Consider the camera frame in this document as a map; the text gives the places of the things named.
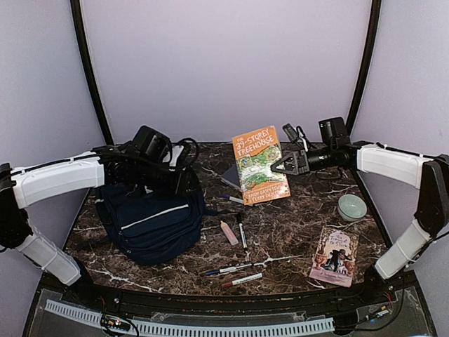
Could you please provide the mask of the orange treehouse paperback book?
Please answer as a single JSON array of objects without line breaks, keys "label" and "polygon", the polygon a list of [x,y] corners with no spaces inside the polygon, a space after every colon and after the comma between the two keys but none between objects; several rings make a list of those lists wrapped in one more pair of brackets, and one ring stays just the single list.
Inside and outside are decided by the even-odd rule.
[{"label": "orange treehouse paperback book", "polygon": [[290,196],[286,174],[271,166],[282,158],[274,126],[260,128],[232,138],[237,173],[246,206]]}]

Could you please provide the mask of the navy blue student backpack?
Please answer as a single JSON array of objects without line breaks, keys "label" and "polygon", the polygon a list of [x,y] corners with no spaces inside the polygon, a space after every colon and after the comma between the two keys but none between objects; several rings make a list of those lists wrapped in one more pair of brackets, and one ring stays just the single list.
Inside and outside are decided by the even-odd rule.
[{"label": "navy blue student backpack", "polygon": [[206,205],[198,176],[189,173],[186,194],[124,184],[95,189],[98,217],[120,252],[140,265],[156,265],[198,242]]}]

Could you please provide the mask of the pink Shakespeare paperback book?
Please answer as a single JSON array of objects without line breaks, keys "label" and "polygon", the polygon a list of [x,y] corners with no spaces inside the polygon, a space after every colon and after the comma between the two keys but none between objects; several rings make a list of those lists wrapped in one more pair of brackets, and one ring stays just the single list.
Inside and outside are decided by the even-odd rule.
[{"label": "pink Shakespeare paperback book", "polygon": [[358,253],[358,235],[331,227],[321,231],[309,273],[311,279],[349,288]]}]

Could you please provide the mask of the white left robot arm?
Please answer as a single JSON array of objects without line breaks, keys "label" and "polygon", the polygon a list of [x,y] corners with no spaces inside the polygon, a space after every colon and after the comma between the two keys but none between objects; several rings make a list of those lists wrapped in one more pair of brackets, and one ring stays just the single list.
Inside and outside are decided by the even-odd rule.
[{"label": "white left robot arm", "polygon": [[186,164],[152,162],[112,148],[84,152],[37,166],[1,165],[1,250],[19,251],[44,272],[71,286],[73,297],[84,306],[99,300],[98,289],[86,279],[81,264],[30,225],[27,207],[61,194],[129,183],[171,194],[194,188],[194,172]]}]

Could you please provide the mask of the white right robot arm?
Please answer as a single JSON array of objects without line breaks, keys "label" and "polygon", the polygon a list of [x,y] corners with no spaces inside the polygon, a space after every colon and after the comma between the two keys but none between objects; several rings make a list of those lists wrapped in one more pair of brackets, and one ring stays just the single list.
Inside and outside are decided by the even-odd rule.
[{"label": "white right robot arm", "polygon": [[414,263],[427,248],[448,236],[448,155],[425,155],[360,141],[296,150],[271,166],[299,176],[327,168],[353,169],[379,210],[391,247],[372,267],[376,277],[358,289],[358,299],[372,305],[384,295],[382,281]]}]

